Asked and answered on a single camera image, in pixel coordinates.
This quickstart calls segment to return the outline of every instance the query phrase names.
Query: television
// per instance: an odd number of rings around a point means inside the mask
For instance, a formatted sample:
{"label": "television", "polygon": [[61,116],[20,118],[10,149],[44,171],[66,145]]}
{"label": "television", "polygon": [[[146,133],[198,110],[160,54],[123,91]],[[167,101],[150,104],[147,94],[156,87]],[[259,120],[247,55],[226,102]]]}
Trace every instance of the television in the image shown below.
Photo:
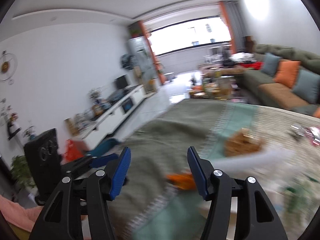
{"label": "television", "polygon": [[128,82],[127,82],[127,78],[125,77],[126,75],[123,75],[119,78],[116,79],[115,84],[116,84],[116,88],[117,89],[124,89],[127,86],[129,86]]}

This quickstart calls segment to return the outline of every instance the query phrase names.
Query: orange bag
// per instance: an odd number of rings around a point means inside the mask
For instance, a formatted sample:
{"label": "orange bag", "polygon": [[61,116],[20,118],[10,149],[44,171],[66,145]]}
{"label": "orange bag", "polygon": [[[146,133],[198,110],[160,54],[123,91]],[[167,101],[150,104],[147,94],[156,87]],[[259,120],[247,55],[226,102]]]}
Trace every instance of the orange bag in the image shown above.
{"label": "orange bag", "polygon": [[67,151],[64,154],[66,162],[71,162],[83,157],[82,153],[77,149],[72,140],[67,140]]}

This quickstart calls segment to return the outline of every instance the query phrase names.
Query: white tv stand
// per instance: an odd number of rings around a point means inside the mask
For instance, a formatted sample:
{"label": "white tv stand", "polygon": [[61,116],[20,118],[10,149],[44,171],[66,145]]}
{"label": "white tv stand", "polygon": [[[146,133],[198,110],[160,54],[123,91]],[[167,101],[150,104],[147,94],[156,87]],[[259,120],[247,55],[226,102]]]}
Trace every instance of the white tv stand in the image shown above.
{"label": "white tv stand", "polygon": [[[122,103],[131,98],[133,106],[126,113]],[[121,123],[141,104],[145,98],[143,85],[135,87],[131,92],[116,102],[109,110],[102,114],[93,125],[80,135],[72,138],[79,150],[91,151],[108,135],[112,134]]]}

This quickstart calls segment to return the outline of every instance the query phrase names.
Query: orange curtain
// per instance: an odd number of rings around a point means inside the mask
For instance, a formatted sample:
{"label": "orange curtain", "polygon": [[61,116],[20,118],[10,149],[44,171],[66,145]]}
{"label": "orange curtain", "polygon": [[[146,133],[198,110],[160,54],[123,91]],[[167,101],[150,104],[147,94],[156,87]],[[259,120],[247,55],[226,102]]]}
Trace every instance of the orange curtain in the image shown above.
{"label": "orange curtain", "polygon": [[236,51],[236,44],[235,44],[235,36],[233,34],[233,30],[232,30],[232,27],[231,27],[229,16],[227,14],[226,7],[224,6],[223,1],[220,1],[219,5],[220,5],[220,9],[221,9],[223,22],[227,25],[227,27],[229,29],[229,32],[230,32],[230,36],[231,36],[231,41],[230,41],[231,48],[230,48],[230,50],[232,51],[233,54],[236,54],[237,51]]}

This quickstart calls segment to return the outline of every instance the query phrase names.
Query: gray curtain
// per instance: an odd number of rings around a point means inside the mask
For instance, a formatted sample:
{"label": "gray curtain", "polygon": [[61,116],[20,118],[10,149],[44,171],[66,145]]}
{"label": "gray curtain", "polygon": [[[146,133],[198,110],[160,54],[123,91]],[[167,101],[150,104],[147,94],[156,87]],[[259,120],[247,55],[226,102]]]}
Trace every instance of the gray curtain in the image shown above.
{"label": "gray curtain", "polygon": [[247,36],[247,30],[239,10],[239,5],[235,1],[224,1],[223,3],[233,30],[236,51],[242,52],[245,50],[244,37]]}

